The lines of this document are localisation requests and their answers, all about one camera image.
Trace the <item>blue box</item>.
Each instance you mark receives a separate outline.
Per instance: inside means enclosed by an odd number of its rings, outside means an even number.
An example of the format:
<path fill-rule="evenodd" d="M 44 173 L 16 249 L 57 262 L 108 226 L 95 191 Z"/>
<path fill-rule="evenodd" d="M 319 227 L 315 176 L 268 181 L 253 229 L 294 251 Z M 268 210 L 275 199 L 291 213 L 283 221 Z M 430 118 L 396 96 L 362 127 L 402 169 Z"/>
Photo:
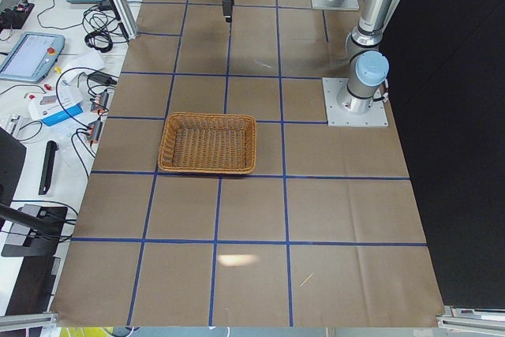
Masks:
<path fill-rule="evenodd" d="M 83 96 L 78 88 L 64 86 L 44 95 L 37 95 L 28 103 L 28 112 L 33 120 L 47 126 L 65 121 L 70 115 L 81 114 Z"/>

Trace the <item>black flat bar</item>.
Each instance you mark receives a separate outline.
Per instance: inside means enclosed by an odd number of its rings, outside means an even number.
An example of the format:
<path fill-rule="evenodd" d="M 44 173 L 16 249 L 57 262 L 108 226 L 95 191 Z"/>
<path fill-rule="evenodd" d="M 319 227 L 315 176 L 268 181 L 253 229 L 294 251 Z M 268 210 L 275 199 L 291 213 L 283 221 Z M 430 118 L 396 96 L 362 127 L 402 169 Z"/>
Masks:
<path fill-rule="evenodd" d="M 54 159 L 58 145 L 54 140 L 49 140 L 44 154 L 43 167 L 39 184 L 39 195 L 46 195 L 51 187 L 52 174 L 54 169 Z"/>

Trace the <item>black monitor stand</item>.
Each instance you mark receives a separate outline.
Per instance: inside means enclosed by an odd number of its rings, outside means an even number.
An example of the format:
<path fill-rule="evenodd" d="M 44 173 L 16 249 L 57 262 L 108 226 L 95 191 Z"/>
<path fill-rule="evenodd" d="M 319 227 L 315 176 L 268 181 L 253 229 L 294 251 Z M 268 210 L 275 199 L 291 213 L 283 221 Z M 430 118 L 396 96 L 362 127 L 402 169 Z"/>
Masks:
<path fill-rule="evenodd" d="M 1 131 L 1 220 L 10 221 L 1 255 L 51 256 L 63 239 L 67 207 L 26 204 L 11 207 L 24 167 L 26 147 L 5 130 Z"/>

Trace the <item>white paper sheet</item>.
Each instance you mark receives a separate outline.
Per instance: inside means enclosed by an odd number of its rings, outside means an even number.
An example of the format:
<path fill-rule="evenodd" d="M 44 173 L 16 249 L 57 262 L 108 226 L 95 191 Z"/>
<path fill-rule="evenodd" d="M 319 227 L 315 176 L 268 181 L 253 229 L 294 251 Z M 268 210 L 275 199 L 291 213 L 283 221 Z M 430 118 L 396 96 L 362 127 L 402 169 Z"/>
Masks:
<path fill-rule="evenodd" d="M 98 51 L 89 51 L 85 54 L 77 55 L 62 67 L 62 80 L 70 83 L 74 77 L 80 73 L 93 73 L 106 66 L 102 55 Z"/>

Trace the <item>black power adapter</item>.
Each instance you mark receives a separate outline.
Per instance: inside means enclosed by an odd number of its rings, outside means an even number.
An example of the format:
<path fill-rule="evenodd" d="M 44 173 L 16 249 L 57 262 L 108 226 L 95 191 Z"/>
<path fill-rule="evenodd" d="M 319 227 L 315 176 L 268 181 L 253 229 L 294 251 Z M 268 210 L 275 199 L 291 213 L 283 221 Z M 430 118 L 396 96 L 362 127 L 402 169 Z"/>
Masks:
<path fill-rule="evenodd" d="M 90 73 L 88 79 L 102 86 L 113 86 L 117 84 L 117 81 L 111 75 L 99 71 Z"/>

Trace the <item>near teach pendant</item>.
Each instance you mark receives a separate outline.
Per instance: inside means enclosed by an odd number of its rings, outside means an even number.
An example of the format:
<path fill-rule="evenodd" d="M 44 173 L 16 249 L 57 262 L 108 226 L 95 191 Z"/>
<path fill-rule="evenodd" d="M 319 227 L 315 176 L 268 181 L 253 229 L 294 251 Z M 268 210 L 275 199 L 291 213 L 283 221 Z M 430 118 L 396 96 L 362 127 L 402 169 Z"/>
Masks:
<path fill-rule="evenodd" d="M 51 70 L 65 46 L 59 34 L 25 32 L 1 64 L 1 79 L 40 82 Z"/>

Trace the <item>brown wicker basket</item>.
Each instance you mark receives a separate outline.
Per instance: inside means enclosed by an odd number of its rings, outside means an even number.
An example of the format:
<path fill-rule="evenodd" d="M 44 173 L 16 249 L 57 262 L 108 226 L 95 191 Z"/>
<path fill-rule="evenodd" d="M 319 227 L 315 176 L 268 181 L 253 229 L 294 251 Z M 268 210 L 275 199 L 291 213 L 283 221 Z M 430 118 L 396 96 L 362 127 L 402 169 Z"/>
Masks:
<path fill-rule="evenodd" d="M 243 114 L 176 112 L 164 124 L 158 167 L 166 172 L 249 174 L 256 166 L 256 120 Z"/>

